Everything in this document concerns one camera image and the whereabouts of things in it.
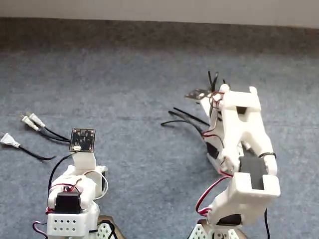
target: white connector plug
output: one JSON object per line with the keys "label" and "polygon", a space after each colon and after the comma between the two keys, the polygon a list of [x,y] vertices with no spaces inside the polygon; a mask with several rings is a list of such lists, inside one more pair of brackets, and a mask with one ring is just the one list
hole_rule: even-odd
{"label": "white connector plug", "polygon": [[35,113],[27,112],[26,115],[29,117],[30,120],[35,122],[38,126],[40,126],[42,128],[45,127],[45,124],[43,123],[43,121],[40,120],[39,117],[35,115]]}
{"label": "white connector plug", "polygon": [[14,140],[14,138],[8,133],[0,133],[2,138],[0,139],[1,144],[13,146],[15,148],[19,148],[20,144]]}
{"label": "white connector plug", "polygon": [[34,129],[35,131],[40,131],[40,128],[38,126],[35,125],[35,123],[33,123],[28,116],[24,116],[24,115],[20,115],[21,117],[21,121],[25,124],[27,124],[28,126],[30,126],[32,129]]}

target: robotic arm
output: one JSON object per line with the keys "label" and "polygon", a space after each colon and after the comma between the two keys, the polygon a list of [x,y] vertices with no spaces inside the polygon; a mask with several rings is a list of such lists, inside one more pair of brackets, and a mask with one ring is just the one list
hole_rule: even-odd
{"label": "robotic arm", "polygon": [[[48,239],[100,238],[100,210],[94,200],[106,194],[108,182],[107,167],[96,165],[94,139],[93,129],[72,130],[70,151],[74,152],[74,164],[53,181],[48,192]],[[111,230],[106,230],[104,237],[117,238]]]}
{"label": "robotic arm", "polygon": [[[224,82],[215,91],[217,76],[214,83],[210,78],[210,91],[197,89],[186,97],[201,104],[208,115],[209,130],[202,132],[207,157],[230,182],[226,190],[201,211],[209,227],[197,224],[190,239],[239,238],[236,230],[255,222],[281,193],[276,155],[265,132],[257,89],[250,87],[249,92],[235,92]],[[250,153],[244,154],[243,146]]]}

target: gray carpet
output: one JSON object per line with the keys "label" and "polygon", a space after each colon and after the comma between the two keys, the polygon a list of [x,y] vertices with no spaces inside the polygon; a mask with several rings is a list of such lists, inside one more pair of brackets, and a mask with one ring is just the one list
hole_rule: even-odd
{"label": "gray carpet", "polygon": [[[319,31],[187,23],[0,19],[0,131],[42,155],[68,154],[19,122],[37,113],[52,129],[97,130],[96,157],[109,167],[99,205],[128,239],[185,239],[194,205],[217,178],[191,127],[173,106],[204,118],[183,98],[207,86],[207,70],[232,87],[257,87],[278,155],[282,195],[269,207],[273,239],[318,238]],[[0,149],[0,238],[41,239],[49,173],[23,152]],[[61,165],[62,173],[69,160]],[[204,204],[224,190],[222,184]],[[266,238],[263,217],[243,231]]]}

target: circuit board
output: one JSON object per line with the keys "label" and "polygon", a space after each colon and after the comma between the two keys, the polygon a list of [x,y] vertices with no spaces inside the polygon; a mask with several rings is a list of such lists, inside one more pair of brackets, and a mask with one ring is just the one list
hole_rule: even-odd
{"label": "circuit board", "polygon": [[95,140],[95,129],[74,128],[71,134],[70,152],[74,152],[74,147],[80,146],[79,152],[93,152]]}
{"label": "circuit board", "polygon": [[210,93],[211,91],[209,90],[196,89],[189,92],[187,95],[185,95],[185,97],[192,100],[200,101],[203,98],[207,97]]}

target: white wall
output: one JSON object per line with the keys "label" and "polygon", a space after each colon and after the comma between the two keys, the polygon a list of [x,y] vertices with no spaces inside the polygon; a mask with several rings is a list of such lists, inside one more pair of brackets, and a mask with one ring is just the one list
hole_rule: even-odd
{"label": "white wall", "polygon": [[0,0],[0,16],[319,28],[319,0]]}

